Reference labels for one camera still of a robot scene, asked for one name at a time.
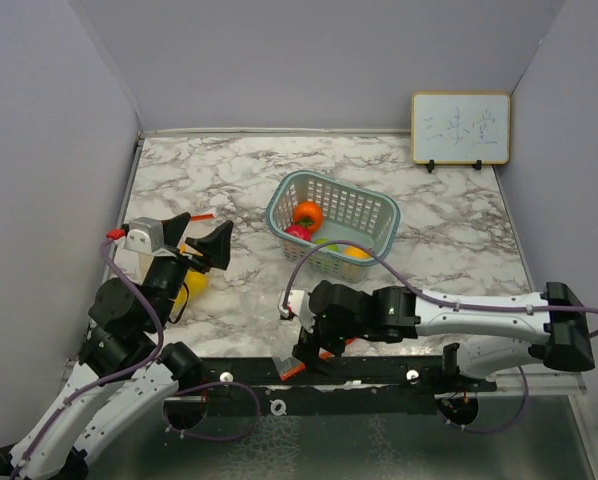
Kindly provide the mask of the clear zip top bag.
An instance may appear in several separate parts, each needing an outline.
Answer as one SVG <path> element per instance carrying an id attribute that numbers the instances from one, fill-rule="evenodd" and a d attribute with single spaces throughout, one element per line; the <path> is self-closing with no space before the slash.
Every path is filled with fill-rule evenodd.
<path id="1" fill-rule="evenodd" d="M 273 353 L 272 361 L 280 380 L 288 381 L 300 373 L 324 366 L 326 361 L 336 357 L 322 347 L 294 345 L 288 352 L 279 350 Z"/>
<path id="2" fill-rule="evenodd" d="M 206 220 L 210 220 L 210 219 L 214 219 L 214 218 L 215 218 L 214 213 L 204 213 L 204 214 L 199 214 L 199 215 L 192 215 L 190 221 L 191 222 L 198 222 L 198 221 L 206 221 Z M 152 263 L 151 257 L 149 257 L 147 255 L 139 254 L 139 270 L 140 270 L 140 276 L 141 277 L 145 276 L 145 274 L 147 273 L 147 271 L 148 271 L 151 263 Z M 190 301 L 186 301 L 184 303 L 184 305 L 180 309 L 175 309 L 174 308 L 174 304 L 173 304 L 173 311 L 171 312 L 171 316 L 169 318 L 169 322 L 171 324 L 177 324 L 177 323 L 179 323 L 179 321 L 183 317 L 183 314 L 185 313 L 185 310 L 186 310 L 189 302 Z"/>

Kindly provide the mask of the yellow lemon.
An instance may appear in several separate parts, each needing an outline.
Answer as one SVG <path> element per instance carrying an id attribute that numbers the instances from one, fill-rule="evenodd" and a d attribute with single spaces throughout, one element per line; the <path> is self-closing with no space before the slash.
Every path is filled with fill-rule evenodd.
<path id="1" fill-rule="evenodd" d="M 209 285 L 209 279 L 205 274 L 189 271 L 184 279 L 184 284 L 174 302 L 174 308 L 180 309 L 186 301 L 191 301 L 201 295 Z"/>

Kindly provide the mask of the green lime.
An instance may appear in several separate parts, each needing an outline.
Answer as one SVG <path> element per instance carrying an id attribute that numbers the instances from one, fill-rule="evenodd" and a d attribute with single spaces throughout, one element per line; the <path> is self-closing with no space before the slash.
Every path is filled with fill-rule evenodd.
<path id="1" fill-rule="evenodd" d="M 332 243 L 330 239 L 321 237 L 314 240 L 315 245 L 325 245 L 324 250 L 329 250 L 333 252 L 340 252 L 340 245 L 336 243 Z"/>

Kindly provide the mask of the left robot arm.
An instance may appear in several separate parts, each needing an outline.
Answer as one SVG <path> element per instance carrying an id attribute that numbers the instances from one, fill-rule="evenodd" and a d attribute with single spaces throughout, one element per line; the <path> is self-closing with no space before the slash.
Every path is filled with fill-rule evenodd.
<path id="1" fill-rule="evenodd" d="M 187 238 L 191 220 L 141 217 L 106 234 L 100 254 L 114 275 L 88 311 L 93 327 L 46 413 L 19 442 L 0 447 L 0 476 L 84 479 L 106 442 L 146 409 L 203 383 L 202 361 L 164 333 L 186 275 L 227 269 L 234 224 Z"/>

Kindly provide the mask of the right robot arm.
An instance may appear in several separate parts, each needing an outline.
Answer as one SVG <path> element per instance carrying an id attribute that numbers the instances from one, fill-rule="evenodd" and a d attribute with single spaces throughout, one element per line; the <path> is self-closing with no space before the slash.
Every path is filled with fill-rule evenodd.
<path id="1" fill-rule="evenodd" d="M 451 391 L 526 364 L 562 372 L 595 367 L 584 306 L 560 282 L 519 296 L 461 296 L 396 286 L 366 293 L 323 280 L 310 292 L 281 294 L 278 310 L 282 319 L 300 322 L 294 356 L 321 371 L 327 368 L 319 352 L 340 356 L 350 339 L 396 344 L 445 334 L 477 338 L 438 367 L 440 383 Z"/>

